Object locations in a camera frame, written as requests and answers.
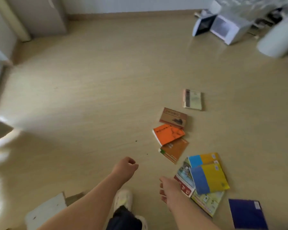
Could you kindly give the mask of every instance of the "beige tile floor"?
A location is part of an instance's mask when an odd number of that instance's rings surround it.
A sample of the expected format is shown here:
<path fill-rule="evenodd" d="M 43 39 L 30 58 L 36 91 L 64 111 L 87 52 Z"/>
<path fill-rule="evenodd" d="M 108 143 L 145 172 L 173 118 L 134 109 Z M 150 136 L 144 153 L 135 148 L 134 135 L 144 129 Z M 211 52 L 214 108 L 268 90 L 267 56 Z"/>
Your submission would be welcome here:
<path fill-rule="evenodd" d="M 218 152 L 231 189 L 214 222 L 233 229 L 228 198 L 257 199 L 270 229 L 288 229 L 288 58 L 252 38 L 225 46 L 191 37 L 191 16 L 73 22 L 70 34 L 23 44 L 0 87 L 0 118 L 22 129 L 0 155 L 0 230 L 65 191 L 94 187 L 125 155 L 139 164 L 126 184 L 150 229 L 177 229 L 158 178 L 178 168 L 151 129 L 163 107 L 190 116 L 188 155 Z M 184 88 L 205 111 L 183 109 Z"/>

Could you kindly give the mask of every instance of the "stack of books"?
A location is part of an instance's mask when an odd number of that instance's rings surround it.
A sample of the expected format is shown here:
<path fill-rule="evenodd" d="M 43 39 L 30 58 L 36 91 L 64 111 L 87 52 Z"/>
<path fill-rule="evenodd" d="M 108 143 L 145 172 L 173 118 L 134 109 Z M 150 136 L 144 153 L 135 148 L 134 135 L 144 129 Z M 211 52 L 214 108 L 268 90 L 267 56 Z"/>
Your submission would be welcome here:
<path fill-rule="evenodd" d="M 159 152 L 176 164 L 189 144 L 182 138 L 185 135 L 184 127 L 187 123 L 187 115 L 164 108 L 159 121 L 165 123 L 153 129 L 153 134 L 161 146 Z"/>
<path fill-rule="evenodd" d="M 174 178 L 183 193 L 211 217 L 230 188 L 217 153 L 187 157 Z"/>

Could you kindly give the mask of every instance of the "wall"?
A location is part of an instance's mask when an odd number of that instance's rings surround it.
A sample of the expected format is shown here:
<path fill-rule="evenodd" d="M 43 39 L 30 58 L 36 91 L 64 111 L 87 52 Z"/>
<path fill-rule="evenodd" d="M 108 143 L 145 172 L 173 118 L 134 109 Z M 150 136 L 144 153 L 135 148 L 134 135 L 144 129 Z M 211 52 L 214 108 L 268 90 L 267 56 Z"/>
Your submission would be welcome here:
<path fill-rule="evenodd" d="M 201 9 L 212 0 L 63 0 L 69 14 Z"/>
<path fill-rule="evenodd" d="M 17 37 L 0 14 L 0 60 L 11 57 Z"/>

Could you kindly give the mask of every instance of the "shoe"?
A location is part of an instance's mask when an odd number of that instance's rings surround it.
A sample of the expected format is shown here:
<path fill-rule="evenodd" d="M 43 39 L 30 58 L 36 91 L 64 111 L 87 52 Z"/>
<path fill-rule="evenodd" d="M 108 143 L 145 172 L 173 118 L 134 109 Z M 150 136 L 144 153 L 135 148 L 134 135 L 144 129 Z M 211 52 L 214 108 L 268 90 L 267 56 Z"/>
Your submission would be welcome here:
<path fill-rule="evenodd" d="M 142 230 L 148 230 L 146 219 L 143 216 L 135 216 L 135 217 L 142 222 Z"/>
<path fill-rule="evenodd" d="M 128 189 L 119 190 L 114 198 L 114 212 L 120 207 L 125 206 L 129 211 L 132 210 L 133 195 Z"/>

